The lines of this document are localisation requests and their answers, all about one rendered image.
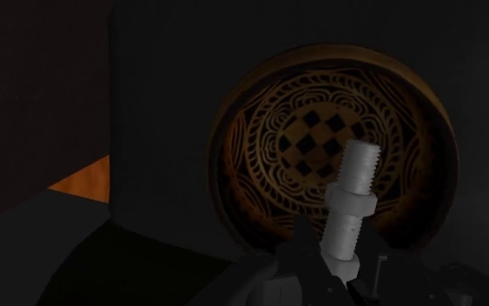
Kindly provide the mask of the grey threaded bolt with nut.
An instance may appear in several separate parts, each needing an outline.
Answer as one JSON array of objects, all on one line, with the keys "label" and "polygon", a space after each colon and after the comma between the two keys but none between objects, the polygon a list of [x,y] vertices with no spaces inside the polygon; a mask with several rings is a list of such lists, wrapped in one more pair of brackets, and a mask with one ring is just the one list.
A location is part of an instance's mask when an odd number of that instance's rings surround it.
[{"label": "grey threaded bolt with nut", "polygon": [[380,147],[358,140],[347,142],[337,179],[326,186],[326,226],[320,240],[321,255],[332,275],[343,283],[355,279],[360,261],[355,254],[365,217],[376,209],[372,192]]}]

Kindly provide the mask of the brown patterned bowl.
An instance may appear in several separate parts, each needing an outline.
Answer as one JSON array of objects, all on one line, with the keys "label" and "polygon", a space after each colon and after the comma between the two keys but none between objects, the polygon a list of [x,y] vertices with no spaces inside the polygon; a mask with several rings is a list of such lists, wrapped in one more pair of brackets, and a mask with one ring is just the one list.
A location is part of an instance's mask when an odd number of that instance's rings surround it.
[{"label": "brown patterned bowl", "polygon": [[288,239],[293,218],[322,231],[323,194],[347,141],[377,144],[373,225],[395,249],[438,234],[459,180],[453,127],[431,87],[395,59],[317,43],[256,66],[226,95],[208,148],[215,211],[246,249]]}]

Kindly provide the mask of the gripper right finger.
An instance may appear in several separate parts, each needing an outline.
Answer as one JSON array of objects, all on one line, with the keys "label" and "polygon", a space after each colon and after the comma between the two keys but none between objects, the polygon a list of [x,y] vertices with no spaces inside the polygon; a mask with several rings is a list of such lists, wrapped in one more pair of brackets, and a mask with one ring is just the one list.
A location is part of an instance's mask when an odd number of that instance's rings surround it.
[{"label": "gripper right finger", "polygon": [[489,306],[489,276],[462,263],[427,268],[416,253],[389,247],[368,217],[356,254],[360,272],[347,287],[357,306]]}]

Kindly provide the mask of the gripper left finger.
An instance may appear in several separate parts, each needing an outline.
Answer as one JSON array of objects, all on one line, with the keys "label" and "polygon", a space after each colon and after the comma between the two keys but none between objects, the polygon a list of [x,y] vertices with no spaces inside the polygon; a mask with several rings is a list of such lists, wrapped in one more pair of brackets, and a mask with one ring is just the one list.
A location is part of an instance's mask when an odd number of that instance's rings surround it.
[{"label": "gripper left finger", "polygon": [[274,254],[254,250],[194,298],[193,306],[356,306],[331,274],[307,216],[294,218],[293,237]]}]

